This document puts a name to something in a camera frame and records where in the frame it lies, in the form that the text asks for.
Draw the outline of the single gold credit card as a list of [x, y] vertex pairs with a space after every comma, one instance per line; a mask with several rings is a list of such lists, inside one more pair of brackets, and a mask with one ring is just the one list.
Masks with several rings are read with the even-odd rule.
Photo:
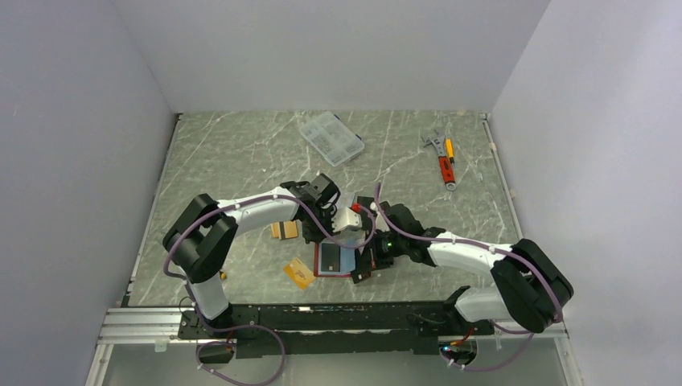
[[287, 263], [283, 272], [300, 290], [305, 290], [315, 280], [314, 272], [298, 257], [295, 257]]

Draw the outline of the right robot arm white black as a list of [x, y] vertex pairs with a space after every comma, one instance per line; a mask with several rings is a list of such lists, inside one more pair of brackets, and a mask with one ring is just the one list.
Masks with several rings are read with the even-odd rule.
[[525, 332], [538, 334], [562, 320], [574, 288], [534, 241], [492, 244], [443, 228], [425, 228], [403, 204], [371, 203], [370, 212], [377, 228], [366, 234], [359, 275], [408, 257], [414, 263], [461, 269], [491, 281], [485, 287], [463, 285], [442, 302], [448, 331], [461, 334], [478, 322], [512, 320]]

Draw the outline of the single black VIP card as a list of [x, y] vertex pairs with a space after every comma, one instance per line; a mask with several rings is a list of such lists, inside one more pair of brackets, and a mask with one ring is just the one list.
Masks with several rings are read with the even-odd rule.
[[322, 273], [337, 274], [341, 269], [340, 247], [323, 243], [319, 246], [319, 270]]

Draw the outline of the gold credit card stack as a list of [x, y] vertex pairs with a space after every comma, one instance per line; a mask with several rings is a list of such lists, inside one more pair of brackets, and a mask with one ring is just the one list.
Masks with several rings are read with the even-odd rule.
[[273, 238], [278, 240], [288, 240], [298, 237], [298, 226], [295, 220], [276, 222], [270, 225]]

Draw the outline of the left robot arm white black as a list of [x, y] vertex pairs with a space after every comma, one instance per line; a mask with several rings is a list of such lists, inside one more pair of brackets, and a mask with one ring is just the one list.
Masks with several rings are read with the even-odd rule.
[[289, 181], [243, 199], [218, 201], [208, 194], [192, 199], [162, 238], [177, 278], [201, 313], [199, 327], [219, 338], [232, 326], [232, 304], [223, 290], [220, 270], [240, 235], [277, 222], [298, 221], [305, 242], [335, 234], [332, 218], [340, 190], [325, 174], [312, 181]]

